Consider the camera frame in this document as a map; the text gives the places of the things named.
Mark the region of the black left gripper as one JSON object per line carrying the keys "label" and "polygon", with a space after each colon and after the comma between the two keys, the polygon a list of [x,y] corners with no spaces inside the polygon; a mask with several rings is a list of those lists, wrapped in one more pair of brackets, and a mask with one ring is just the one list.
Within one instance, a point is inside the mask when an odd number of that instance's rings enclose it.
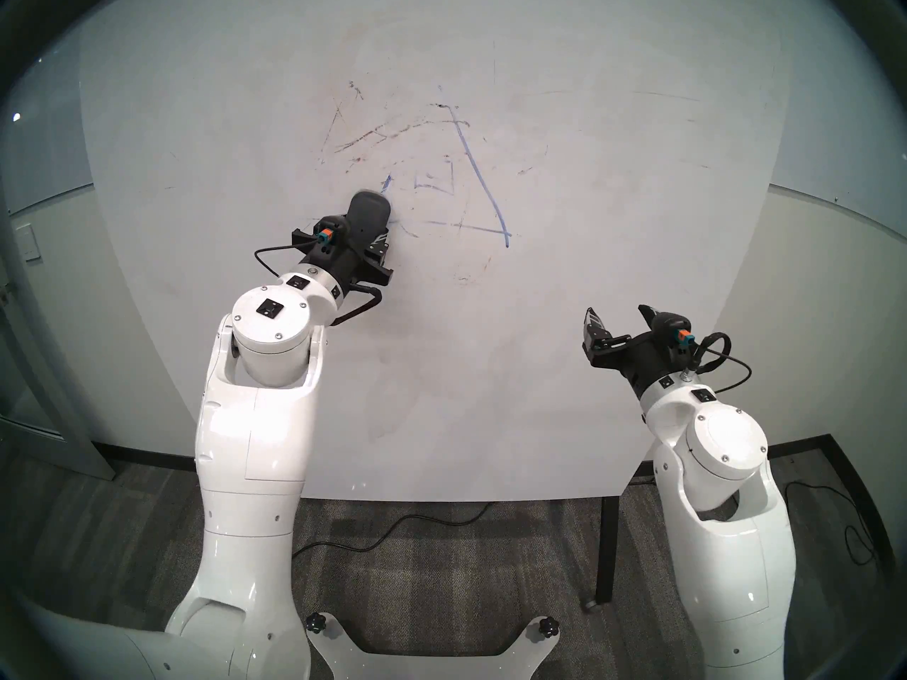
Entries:
{"label": "black left gripper", "polygon": [[292,246],[303,254],[301,264],[327,272],[339,284],[343,295],[347,295],[354,285],[389,285],[394,272],[384,265],[389,251],[388,240],[387,227],[379,231],[366,230],[364,236],[353,230],[345,238],[329,244],[299,228],[292,231]]}

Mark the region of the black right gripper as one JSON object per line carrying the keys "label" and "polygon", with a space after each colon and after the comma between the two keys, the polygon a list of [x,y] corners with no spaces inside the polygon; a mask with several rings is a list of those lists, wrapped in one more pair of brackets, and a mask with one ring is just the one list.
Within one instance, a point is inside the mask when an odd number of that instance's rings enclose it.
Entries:
{"label": "black right gripper", "polygon": [[652,334],[664,331],[662,312],[642,304],[638,311],[650,332],[613,337],[593,307],[588,307],[583,320],[582,349],[593,367],[618,372],[636,397],[641,397],[652,384],[686,369],[692,353],[687,348],[671,348],[656,341]]}

